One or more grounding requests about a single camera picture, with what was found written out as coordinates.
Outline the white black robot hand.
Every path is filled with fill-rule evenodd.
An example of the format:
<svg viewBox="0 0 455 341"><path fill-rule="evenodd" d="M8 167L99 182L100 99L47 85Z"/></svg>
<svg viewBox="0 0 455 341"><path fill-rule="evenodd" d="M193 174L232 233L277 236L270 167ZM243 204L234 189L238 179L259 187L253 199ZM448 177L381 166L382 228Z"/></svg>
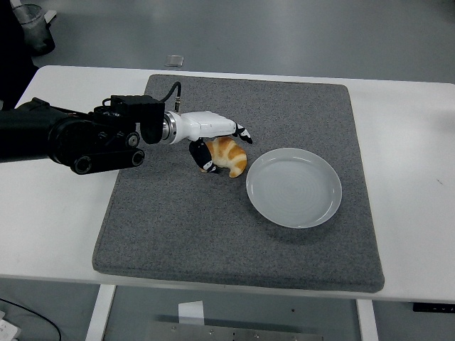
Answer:
<svg viewBox="0 0 455 341"><path fill-rule="evenodd" d="M209 173L216 172L217 167L213 162L204 138L217 138L221 136L238 136L243 141L251 144L251 136L244 126L227 119L219 114L205 112L189 112L177 114L169 112L169 143L176 144L188 139L189 151L196 164Z"/></svg>

